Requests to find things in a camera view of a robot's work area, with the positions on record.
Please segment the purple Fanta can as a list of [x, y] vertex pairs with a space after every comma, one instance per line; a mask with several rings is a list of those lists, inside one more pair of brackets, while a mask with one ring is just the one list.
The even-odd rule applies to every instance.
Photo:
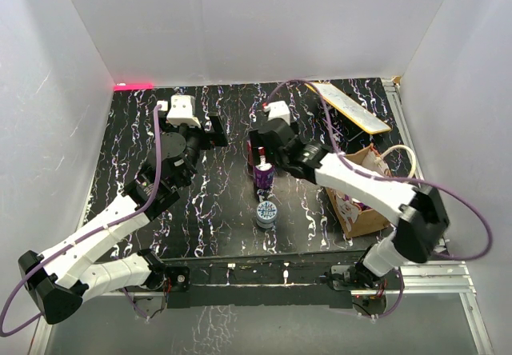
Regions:
[[258, 189], [269, 189], [274, 181], [274, 167], [271, 163], [260, 163], [253, 170], [254, 184]]
[[353, 198], [353, 197], [352, 197], [352, 198], [351, 198], [351, 202], [352, 202], [355, 206], [357, 206], [357, 207], [360, 209], [360, 211], [361, 211], [361, 212], [364, 212], [364, 211], [367, 211], [367, 210], [372, 209], [372, 207], [371, 207], [371, 206], [368, 206], [367, 204], [365, 204], [365, 203], [364, 203], [364, 202], [362, 202], [362, 201], [359, 201], [359, 200], [358, 200], [358, 199], [356, 199], [356, 198]]

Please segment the canvas tote bag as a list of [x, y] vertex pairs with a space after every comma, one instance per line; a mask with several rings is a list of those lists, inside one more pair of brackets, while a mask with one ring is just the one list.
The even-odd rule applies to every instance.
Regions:
[[[373, 144], [359, 150], [356, 153], [346, 155], [346, 158], [361, 167], [374, 171], [386, 177], [392, 177], [390, 167], [385, 162], [385, 157], [395, 150], [405, 150], [410, 158], [411, 167], [407, 174], [412, 178], [417, 169], [417, 158], [415, 152], [405, 145], [394, 145], [383, 153], [379, 153]], [[389, 221], [374, 209], [361, 212], [351, 202], [351, 198], [343, 192], [326, 188], [326, 193], [334, 207], [335, 215], [342, 226], [345, 238], [354, 238], [371, 233], [377, 233], [390, 225]]]

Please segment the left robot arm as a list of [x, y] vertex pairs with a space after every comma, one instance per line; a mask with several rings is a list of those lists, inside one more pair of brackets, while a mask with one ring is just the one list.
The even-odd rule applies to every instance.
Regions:
[[85, 301], [104, 293], [131, 286], [156, 290], [166, 282], [166, 267], [150, 249], [104, 264], [98, 259], [178, 201], [178, 191], [197, 173], [201, 152], [227, 146], [221, 116], [210, 112], [208, 118], [209, 129], [188, 121], [172, 126], [155, 111], [154, 147], [135, 179], [68, 238], [18, 259], [23, 285], [48, 324], [66, 320]]

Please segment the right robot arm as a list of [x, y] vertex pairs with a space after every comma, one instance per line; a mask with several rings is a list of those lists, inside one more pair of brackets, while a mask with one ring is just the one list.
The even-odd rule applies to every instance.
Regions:
[[296, 126], [281, 118], [249, 134], [255, 160], [263, 148], [268, 160], [295, 178], [354, 197], [381, 214], [394, 231], [371, 245], [345, 272], [345, 283], [373, 289], [408, 261], [425, 263], [449, 226], [439, 191], [413, 185], [411, 179], [383, 177], [342, 160], [318, 142], [305, 143]]

